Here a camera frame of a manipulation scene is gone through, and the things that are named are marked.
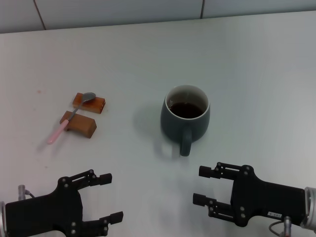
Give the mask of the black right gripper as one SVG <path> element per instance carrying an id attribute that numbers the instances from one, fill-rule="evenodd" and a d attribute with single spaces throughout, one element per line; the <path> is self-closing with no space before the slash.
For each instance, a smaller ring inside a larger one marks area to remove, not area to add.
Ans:
<path id="1" fill-rule="evenodd" d="M 245 227 L 254 216 L 277 220 L 290 217 L 293 224 L 300 225 L 306 215 L 303 189 L 262 181 L 249 165 L 237 166 L 218 162 L 214 169 L 200 166 L 198 175 L 234 181 L 231 205 L 204 195 L 193 194 L 193 204 L 206 206 L 209 217 Z"/>

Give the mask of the grey ceramic cup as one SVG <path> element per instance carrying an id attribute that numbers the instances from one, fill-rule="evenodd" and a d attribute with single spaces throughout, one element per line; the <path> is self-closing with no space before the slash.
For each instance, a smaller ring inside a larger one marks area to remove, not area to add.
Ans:
<path id="1" fill-rule="evenodd" d="M 175 103 L 188 102 L 201 108 L 204 113 L 197 118 L 181 118 L 174 115 L 169 107 Z M 179 85 L 165 96 L 161 109 L 160 124 L 164 134 L 180 145 L 180 155 L 190 154 L 192 143 L 207 131 L 210 120 L 210 103 L 205 92 L 193 85 Z"/>

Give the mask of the orange flat wooden block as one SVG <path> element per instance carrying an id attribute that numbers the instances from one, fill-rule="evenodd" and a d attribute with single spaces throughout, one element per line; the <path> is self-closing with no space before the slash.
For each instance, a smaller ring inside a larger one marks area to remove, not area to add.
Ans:
<path id="1" fill-rule="evenodd" d="M 72 106 L 73 108 L 77 108 L 82 99 L 83 93 L 77 93 L 73 99 Z M 89 111 L 97 114 L 101 114 L 103 108 L 105 107 L 106 101 L 104 98 L 95 97 L 93 100 L 88 102 L 84 102 L 83 105 L 80 107 L 81 110 Z"/>

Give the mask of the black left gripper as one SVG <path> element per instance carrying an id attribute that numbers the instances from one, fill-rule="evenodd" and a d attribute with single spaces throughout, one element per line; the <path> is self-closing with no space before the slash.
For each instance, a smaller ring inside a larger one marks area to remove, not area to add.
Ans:
<path id="1" fill-rule="evenodd" d="M 112 174 L 97 176 L 90 169 L 60 178 L 50 194 L 7 203 L 5 221 L 8 237 L 30 237 L 50 231 L 60 231 L 66 237 L 106 237 L 109 225 L 122 222 L 123 212 L 99 220 L 83 221 L 78 190 L 111 182 Z"/>

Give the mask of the brown arched wooden block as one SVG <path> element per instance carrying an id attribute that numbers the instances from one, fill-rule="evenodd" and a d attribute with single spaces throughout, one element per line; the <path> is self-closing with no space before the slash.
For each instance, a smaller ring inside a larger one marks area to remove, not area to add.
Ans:
<path id="1" fill-rule="evenodd" d="M 64 128 L 65 131 L 73 131 L 86 138 L 91 138 L 97 128 L 96 121 L 92 118 L 75 114 Z"/>

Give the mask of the pink handled metal spoon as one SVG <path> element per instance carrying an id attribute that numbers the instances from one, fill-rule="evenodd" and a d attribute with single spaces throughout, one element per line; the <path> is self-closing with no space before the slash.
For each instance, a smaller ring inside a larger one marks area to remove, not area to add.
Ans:
<path id="1" fill-rule="evenodd" d="M 53 144 L 57 139 L 58 137 L 60 136 L 60 134 L 62 133 L 62 131 L 67 127 L 68 123 L 71 121 L 71 119 L 75 116 L 76 112 L 78 111 L 78 109 L 85 103 L 85 102 L 89 102 L 89 101 L 92 101 L 96 98 L 96 94 L 93 93 L 93 92 L 87 92 L 87 93 L 84 93 L 82 95 L 82 98 L 81 98 L 81 102 L 80 104 L 78 105 L 77 108 L 75 108 L 73 110 L 73 112 L 71 113 L 71 116 L 67 119 L 65 119 L 60 125 L 59 127 L 56 129 L 55 132 L 53 132 L 51 134 L 51 136 L 49 137 L 49 139 L 47 140 L 47 144 L 48 145 L 51 145 Z"/>

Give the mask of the dark coffee liquid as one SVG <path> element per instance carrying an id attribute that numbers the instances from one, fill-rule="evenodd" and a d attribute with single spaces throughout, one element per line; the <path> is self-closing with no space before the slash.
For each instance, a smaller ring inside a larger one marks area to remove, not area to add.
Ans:
<path id="1" fill-rule="evenodd" d="M 184 119 L 194 119 L 204 113 L 201 108 L 188 102 L 175 103 L 169 109 L 174 115 Z"/>

